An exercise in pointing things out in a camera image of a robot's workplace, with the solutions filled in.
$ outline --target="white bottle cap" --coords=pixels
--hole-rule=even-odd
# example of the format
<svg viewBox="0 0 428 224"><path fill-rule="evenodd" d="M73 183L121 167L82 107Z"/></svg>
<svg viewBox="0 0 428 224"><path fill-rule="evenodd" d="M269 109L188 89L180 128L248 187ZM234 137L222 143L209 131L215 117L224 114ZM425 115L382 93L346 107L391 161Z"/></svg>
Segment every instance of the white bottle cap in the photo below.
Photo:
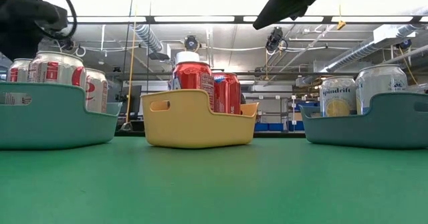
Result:
<svg viewBox="0 0 428 224"><path fill-rule="evenodd" d="M175 56L175 64L181 62L199 62L199 54L191 51L182 51Z"/></svg>

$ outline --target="yellow basket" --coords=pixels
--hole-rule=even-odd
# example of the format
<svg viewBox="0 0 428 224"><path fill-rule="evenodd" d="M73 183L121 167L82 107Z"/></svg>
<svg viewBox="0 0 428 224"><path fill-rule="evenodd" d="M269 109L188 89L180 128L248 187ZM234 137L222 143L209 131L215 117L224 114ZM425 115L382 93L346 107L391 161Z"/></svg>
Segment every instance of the yellow basket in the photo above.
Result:
<svg viewBox="0 0 428 224"><path fill-rule="evenodd" d="M242 104L242 115L214 113L204 90L173 90L141 97L147 142L173 148L248 144L259 103Z"/></svg>

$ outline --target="green tabletop surface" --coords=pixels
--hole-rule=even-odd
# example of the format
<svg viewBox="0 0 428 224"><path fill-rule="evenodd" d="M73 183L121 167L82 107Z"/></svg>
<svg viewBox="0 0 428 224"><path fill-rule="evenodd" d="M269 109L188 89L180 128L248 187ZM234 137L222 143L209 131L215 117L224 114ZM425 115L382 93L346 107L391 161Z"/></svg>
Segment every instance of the green tabletop surface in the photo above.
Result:
<svg viewBox="0 0 428 224"><path fill-rule="evenodd" d="M258 138L178 150L144 138L0 152L1 224L426 223L428 151Z"/></svg>

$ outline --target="fluorescent light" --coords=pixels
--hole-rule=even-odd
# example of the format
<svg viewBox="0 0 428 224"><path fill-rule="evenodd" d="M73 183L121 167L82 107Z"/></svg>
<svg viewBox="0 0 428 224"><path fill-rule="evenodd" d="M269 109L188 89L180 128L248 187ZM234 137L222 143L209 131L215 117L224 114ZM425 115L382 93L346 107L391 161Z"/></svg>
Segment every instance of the fluorescent light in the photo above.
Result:
<svg viewBox="0 0 428 224"><path fill-rule="evenodd" d="M254 22L257 19L257 16L245 16L243 21ZM297 22L321 22L324 17L298 17ZM281 22L293 22L290 18L281 20Z"/></svg>
<svg viewBox="0 0 428 224"><path fill-rule="evenodd" d="M156 22L223 22L235 21L234 16L169 16L154 17Z"/></svg>
<svg viewBox="0 0 428 224"><path fill-rule="evenodd" d="M250 22L253 22L253 21L255 21L257 19L257 16L245 16L244 18L243 18L243 21L250 21Z"/></svg>
<svg viewBox="0 0 428 224"><path fill-rule="evenodd" d="M68 17L67 20L72 23L73 17ZM145 22L146 17L78 17L78 23L133 23Z"/></svg>
<svg viewBox="0 0 428 224"><path fill-rule="evenodd" d="M412 20L413 17L333 17L332 21L333 22L339 22L340 20L345 21L345 22L362 22L362 23L376 23L376 22L408 22L410 20Z"/></svg>
<svg viewBox="0 0 428 224"><path fill-rule="evenodd" d="M324 19L324 17L298 17L296 22L321 22ZM286 18L284 20L281 20L281 22L294 22L290 18Z"/></svg>

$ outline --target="coca-cola can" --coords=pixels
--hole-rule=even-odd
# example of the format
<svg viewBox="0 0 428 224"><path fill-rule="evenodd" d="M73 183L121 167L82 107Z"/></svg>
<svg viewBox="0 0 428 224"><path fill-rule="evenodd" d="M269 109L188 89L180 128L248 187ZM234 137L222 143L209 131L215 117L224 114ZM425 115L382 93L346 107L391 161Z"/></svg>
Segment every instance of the coca-cola can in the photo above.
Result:
<svg viewBox="0 0 428 224"><path fill-rule="evenodd" d="M86 109L106 113L108 82L104 72L86 68L86 74Z"/></svg>
<svg viewBox="0 0 428 224"><path fill-rule="evenodd" d="M177 64L171 83L173 90L199 89L209 95L209 105L214 110L214 79L209 65L203 62Z"/></svg>
<svg viewBox="0 0 428 224"><path fill-rule="evenodd" d="M31 59L16 59L7 71L8 82L26 82L28 66ZM6 93L6 104L20 105L31 102L31 97L26 93Z"/></svg>
<svg viewBox="0 0 428 224"><path fill-rule="evenodd" d="M28 82L67 84L85 90L86 70L81 58L54 51L40 51L28 67Z"/></svg>
<svg viewBox="0 0 428 224"><path fill-rule="evenodd" d="M241 84L232 73L214 73L214 112L241 114Z"/></svg>

